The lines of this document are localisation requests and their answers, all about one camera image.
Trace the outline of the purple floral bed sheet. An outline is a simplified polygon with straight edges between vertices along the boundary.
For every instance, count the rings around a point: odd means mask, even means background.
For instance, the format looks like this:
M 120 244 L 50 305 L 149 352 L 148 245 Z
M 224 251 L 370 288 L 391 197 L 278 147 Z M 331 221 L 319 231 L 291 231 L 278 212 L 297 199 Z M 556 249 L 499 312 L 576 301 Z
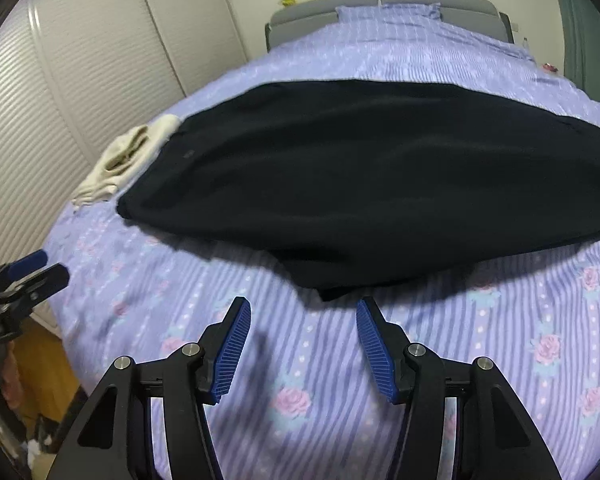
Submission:
M 600 127 L 600 102 L 544 72 L 521 47 L 426 18 L 331 24 L 232 70 L 172 107 L 187 117 L 270 81 L 446 82 Z M 129 226 L 114 202 L 68 206 L 45 250 L 70 272 L 53 296 L 86 390 L 122 354 L 164 358 L 219 321 L 237 296 L 252 324 L 230 392 L 207 413 L 229 479 L 381 479 L 402 411 L 363 354 L 355 304 L 325 304 L 266 255 Z M 439 356 L 488 356 L 540 430 L 560 474 L 600 460 L 600 242 L 480 264 L 376 301 Z

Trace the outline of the purple pillow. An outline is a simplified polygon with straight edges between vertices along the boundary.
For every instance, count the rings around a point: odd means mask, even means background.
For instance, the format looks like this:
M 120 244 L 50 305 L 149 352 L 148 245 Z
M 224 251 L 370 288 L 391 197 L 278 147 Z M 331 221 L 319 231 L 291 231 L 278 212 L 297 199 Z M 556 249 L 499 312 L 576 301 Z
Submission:
M 385 3 L 378 6 L 337 6 L 336 13 L 340 23 L 357 21 L 378 21 L 387 24 L 408 24 L 414 18 L 428 18 L 441 21 L 439 3 Z

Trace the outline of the cream folded garment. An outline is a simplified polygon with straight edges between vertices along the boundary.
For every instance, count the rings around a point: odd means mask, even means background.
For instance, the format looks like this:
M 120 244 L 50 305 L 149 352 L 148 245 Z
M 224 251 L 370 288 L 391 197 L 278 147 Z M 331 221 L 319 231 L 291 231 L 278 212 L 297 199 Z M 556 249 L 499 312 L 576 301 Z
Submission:
M 125 188 L 178 130 L 181 119 L 166 114 L 117 136 L 71 195 L 75 207 L 106 202 Z

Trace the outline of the green and beige curtain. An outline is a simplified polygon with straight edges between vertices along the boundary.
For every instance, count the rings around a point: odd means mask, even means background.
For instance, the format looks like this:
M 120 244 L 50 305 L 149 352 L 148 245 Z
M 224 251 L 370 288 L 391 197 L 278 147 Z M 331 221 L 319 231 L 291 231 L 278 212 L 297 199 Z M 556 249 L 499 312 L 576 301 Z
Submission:
M 600 12 L 591 0 L 558 0 L 565 41 L 564 76 L 600 101 Z

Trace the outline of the black pants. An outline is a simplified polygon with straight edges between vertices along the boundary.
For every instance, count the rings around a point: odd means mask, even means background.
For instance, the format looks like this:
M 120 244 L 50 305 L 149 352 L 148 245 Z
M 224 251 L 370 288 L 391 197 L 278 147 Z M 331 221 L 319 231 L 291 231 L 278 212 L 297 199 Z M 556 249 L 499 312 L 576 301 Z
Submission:
M 189 116 L 117 211 L 332 300 L 600 240 L 600 128 L 452 84 L 264 84 Z

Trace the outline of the white slatted wardrobe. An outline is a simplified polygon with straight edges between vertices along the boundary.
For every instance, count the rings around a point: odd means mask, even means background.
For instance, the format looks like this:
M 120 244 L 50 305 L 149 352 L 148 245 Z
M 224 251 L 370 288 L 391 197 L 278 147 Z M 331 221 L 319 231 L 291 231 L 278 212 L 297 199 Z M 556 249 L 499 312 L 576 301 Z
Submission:
M 246 56 L 226 0 L 19 0 L 0 28 L 0 264 L 116 136 Z

